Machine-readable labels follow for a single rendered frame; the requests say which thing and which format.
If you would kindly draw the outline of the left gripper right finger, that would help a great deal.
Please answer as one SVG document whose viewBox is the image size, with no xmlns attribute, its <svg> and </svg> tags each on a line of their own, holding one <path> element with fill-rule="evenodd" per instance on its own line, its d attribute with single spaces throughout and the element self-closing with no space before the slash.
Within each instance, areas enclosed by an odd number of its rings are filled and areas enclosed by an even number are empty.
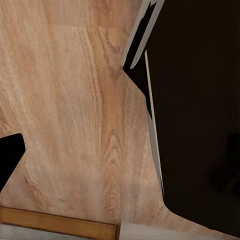
<svg viewBox="0 0 240 240">
<path fill-rule="evenodd" d="M 229 133 L 224 150 L 240 172 L 240 134 Z"/>
</svg>

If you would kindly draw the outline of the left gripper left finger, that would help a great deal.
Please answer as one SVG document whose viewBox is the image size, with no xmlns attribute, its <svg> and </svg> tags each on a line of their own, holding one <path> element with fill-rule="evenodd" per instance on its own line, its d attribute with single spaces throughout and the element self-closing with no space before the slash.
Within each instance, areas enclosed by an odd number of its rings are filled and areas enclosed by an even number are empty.
<svg viewBox="0 0 240 240">
<path fill-rule="evenodd" d="M 26 151 L 21 133 L 0 138 L 0 192 Z"/>
</svg>

